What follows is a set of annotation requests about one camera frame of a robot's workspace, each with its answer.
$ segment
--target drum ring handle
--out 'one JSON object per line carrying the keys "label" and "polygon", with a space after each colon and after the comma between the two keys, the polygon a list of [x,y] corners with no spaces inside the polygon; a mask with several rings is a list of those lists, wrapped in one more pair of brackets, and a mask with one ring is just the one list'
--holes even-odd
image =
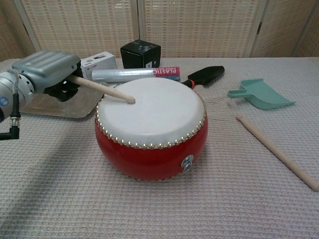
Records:
{"label": "drum ring handle", "polygon": [[184,171],[183,171],[184,173],[189,172],[191,170],[191,167],[193,165],[193,159],[194,159],[194,155],[190,154],[181,163],[182,168],[184,168]]}

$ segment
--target woven screen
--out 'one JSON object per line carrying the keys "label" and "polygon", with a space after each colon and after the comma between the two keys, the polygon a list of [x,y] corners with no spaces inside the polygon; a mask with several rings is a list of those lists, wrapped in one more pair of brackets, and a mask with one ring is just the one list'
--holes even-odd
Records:
{"label": "woven screen", "polygon": [[21,58],[25,56],[21,46],[19,45],[15,34],[9,24],[5,11],[0,1],[0,62],[11,59]]}
{"label": "woven screen", "polygon": [[274,0],[257,37],[252,57],[291,57],[314,0]]}
{"label": "woven screen", "polygon": [[120,48],[133,41],[131,4],[127,0],[22,0],[42,49],[81,58]]}
{"label": "woven screen", "polygon": [[242,57],[260,0],[145,0],[147,41],[163,57]]}
{"label": "woven screen", "polygon": [[298,57],[319,57],[319,7],[297,53]]}
{"label": "woven screen", "polygon": [[31,55],[35,52],[34,46],[23,27],[23,22],[20,17],[20,14],[12,0],[3,0],[2,6],[6,12],[8,19],[10,20],[10,24],[12,30],[14,30],[17,40],[21,44],[23,51],[26,55]]}

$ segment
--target drum head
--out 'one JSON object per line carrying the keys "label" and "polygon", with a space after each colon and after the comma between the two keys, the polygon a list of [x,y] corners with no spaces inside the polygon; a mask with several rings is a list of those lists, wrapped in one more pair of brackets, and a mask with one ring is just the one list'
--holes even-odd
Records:
{"label": "drum head", "polygon": [[201,128],[205,116],[201,98],[187,86],[164,78],[143,78],[117,89],[135,104],[106,96],[98,121],[115,142],[140,148],[163,148],[186,141]]}

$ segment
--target wooden drumstick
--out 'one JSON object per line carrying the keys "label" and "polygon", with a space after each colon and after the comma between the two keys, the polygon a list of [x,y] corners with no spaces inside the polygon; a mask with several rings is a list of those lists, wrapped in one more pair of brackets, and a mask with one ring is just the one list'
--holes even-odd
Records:
{"label": "wooden drumstick", "polygon": [[98,84],[96,82],[93,82],[93,81],[90,81],[90,80],[87,80],[87,79],[84,79],[84,78],[81,78],[78,76],[74,76],[74,75],[68,76],[66,78],[66,80],[68,80],[74,84],[77,84],[80,86],[85,86],[85,87],[91,88],[92,90],[102,92],[102,93],[107,94],[109,96],[120,98],[122,100],[125,100],[129,104],[135,104],[135,99],[133,96],[125,95],[122,92],[120,92],[114,88],[107,87],[107,86],[104,86],[104,85]]}
{"label": "wooden drumstick", "polygon": [[300,179],[303,180],[312,190],[319,190],[319,182],[311,177],[305,170],[297,165],[289,156],[280,150],[273,142],[271,142],[264,134],[254,127],[243,116],[237,115],[236,119],[240,121],[246,129],[248,129],[260,142],[262,142],[275,156],[277,156],[288,168],[290,168]]}

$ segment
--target drum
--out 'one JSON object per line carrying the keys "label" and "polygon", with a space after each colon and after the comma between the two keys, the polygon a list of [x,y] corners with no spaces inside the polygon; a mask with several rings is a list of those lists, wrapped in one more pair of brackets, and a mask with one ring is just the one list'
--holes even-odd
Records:
{"label": "drum", "polygon": [[136,103],[106,96],[96,107],[96,138],[109,162],[142,180],[188,171],[203,150],[208,132],[198,94],[164,78],[138,79],[117,89],[133,96]]}

